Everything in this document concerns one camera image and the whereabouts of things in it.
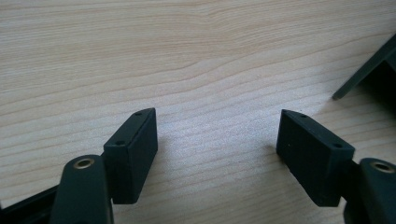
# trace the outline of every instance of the wood grain surface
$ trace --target wood grain surface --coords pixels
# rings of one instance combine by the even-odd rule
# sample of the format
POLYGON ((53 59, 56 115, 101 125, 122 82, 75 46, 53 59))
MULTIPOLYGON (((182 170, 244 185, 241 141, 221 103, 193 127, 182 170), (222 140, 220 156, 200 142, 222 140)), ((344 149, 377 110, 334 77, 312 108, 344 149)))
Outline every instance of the wood grain surface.
POLYGON ((159 151, 115 223, 343 223, 276 155, 282 108, 396 163, 396 119, 332 94, 396 33, 394 0, 0 2, 0 201, 59 183, 135 111, 159 151))

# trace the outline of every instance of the screw hole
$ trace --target screw hole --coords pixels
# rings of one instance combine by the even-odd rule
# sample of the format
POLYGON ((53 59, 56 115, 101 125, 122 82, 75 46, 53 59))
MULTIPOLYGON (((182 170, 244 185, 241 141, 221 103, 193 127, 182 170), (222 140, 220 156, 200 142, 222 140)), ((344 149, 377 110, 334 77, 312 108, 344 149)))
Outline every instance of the screw hole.
POLYGON ((119 147, 125 146, 125 142, 124 141, 117 141, 116 145, 119 147))
POLYGON ((343 147, 343 145, 341 145, 341 144, 339 144, 339 143, 334 143, 334 144, 332 144, 332 145, 335 146, 335 147, 338 147, 338 148, 343 147))
POLYGON ((87 158, 87 159, 82 159, 79 161, 76 161, 76 163, 74 163, 74 168, 76 169, 85 169, 90 167, 93 163, 95 162, 95 160, 91 159, 91 158, 87 158))
POLYGON ((371 165, 372 165, 376 170, 381 171, 381 172, 383 172, 383 173, 388 173, 388 174, 395 173, 395 170, 394 170, 392 167, 386 165, 386 164, 383 163, 383 162, 374 161, 374 162, 371 163, 371 165))

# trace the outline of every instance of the metal grommet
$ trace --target metal grommet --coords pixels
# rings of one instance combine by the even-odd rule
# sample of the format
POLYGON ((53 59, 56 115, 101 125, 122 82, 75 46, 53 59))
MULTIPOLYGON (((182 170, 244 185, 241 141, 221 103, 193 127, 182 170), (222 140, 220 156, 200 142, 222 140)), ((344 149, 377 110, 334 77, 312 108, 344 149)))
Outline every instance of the metal grommet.
POLYGON ((74 163, 73 167, 76 168, 76 169, 81 170, 81 169, 85 169, 85 168, 90 167, 94 162, 95 162, 94 159, 85 158, 85 159, 76 161, 76 162, 74 163))
POLYGON ((370 163, 376 170, 383 172, 383 173, 387 173, 387 174, 393 174, 395 173, 395 169, 393 169, 393 167, 385 164, 384 162, 380 162, 380 161, 373 161, 370 163))

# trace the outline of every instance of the black plastic part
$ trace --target black plastic part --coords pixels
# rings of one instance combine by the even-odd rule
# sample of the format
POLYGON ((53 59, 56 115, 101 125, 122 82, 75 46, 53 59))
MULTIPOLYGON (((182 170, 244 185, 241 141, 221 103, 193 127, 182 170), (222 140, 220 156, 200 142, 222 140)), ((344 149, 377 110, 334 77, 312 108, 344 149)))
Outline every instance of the black plastic part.
POLYGON ((370 58, 333 96, 334 100, 343 98, 352 88, 370 76, 375 80, 374 89, 385 96, 385 100, 395 106, 396 88, 396 35, 370 58))
POLYGON ((352 162, 349 169, 342 173, 339 189, 342 197, 347 200, 344 209, 344 221, 346 224, 370 224, 368 212, 364 206, 359 192, 361 181, 361 168, 356 162, 352 162))
POLYGON ((50 211, 58 186, 40 192, 0 212, 2 224, 45 224, 50 221, 50 211))
POLYGON ((113 203, 136 203, 158 150, 155 109, 132 114, 105 143, 105 161, 113 203))
POLYGON ((82 156, 66 164, 49 223, 113 223, 105 166, 100 156, 82 156))
POLYGON ((371 158, 360 165, 359 192, 371 223, 396 223, 396 166, 371 158))
POLYGON ((282 110, 276 153, 318 206, 337 206, 355 148, 307 115, 282 110))

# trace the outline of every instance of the wooden table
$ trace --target wooden table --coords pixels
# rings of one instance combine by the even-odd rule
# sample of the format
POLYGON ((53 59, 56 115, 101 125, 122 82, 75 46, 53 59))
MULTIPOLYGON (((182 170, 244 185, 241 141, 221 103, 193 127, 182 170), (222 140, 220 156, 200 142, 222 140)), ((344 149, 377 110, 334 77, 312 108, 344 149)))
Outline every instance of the wooden table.
POLYGON ((135 111, 159 151, 115 223, 343 223, 276 155, 280 110, 396 163, 396 119, 332 94, 396 32, 394 0, 0 3, 0 200, 59 183, 135 111))

